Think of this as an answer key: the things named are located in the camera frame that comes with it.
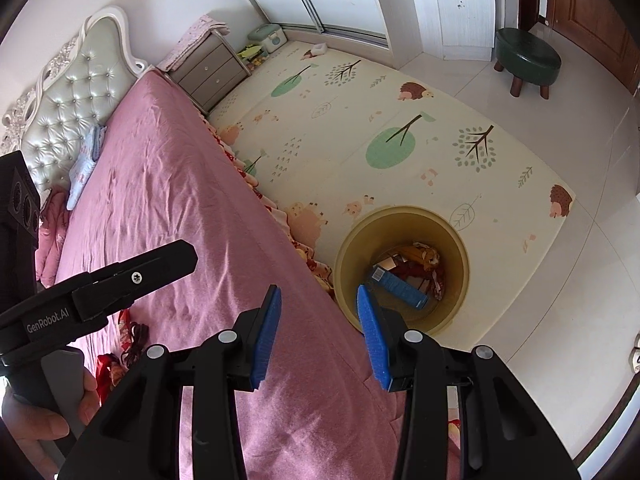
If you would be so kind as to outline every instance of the wooden door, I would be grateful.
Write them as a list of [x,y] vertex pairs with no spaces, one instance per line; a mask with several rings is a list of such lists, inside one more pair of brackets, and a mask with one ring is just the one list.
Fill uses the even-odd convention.
[[548,0],[546,15],[553,30],[591,54],[630,92],[636,90],[640,50],[609,0]]

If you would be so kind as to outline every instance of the human hand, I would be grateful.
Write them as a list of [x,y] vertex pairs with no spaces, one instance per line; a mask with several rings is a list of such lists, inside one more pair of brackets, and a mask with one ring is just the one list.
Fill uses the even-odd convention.
[[[97,387],[94,376],[85,368],[84,397],[78,406],[78,417],[84,425],[89,424],[100,408]],[[29,462],[44,479],[52,480],[58,468],[38,441],[67,436],[69,425],[66,420],[57,413],[21,403],[10,387],[6,389],[2,402],[2,420]]]

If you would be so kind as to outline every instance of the bedside table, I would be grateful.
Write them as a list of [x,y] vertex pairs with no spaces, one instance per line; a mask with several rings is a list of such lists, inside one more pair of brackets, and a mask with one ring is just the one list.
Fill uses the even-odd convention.
[[251,75],[231,46],[213,32],[177,70],[167,74],[204,114]]

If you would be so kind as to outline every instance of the tufted headboard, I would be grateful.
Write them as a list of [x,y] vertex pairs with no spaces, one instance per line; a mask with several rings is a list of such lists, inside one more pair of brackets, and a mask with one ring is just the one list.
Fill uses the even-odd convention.
[[43,205],[53,186],[69,188],[68,172],[84,136],[94,124],[105,124],[149,67],[131,55],[124,11],[105,7],[7,111],[5,151],[20,147]]

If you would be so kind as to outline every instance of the blue box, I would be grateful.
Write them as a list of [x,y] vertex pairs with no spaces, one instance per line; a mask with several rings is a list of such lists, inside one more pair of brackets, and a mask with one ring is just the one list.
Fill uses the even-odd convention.
[[396,298],[403,300],[407,305],[422,310],[429,301],[426,294],[421,293],[414,286],[409,285],[405,280],[401,280],[388,270],[380,266],[373,267],[370,278],[387,292],[393,294]]

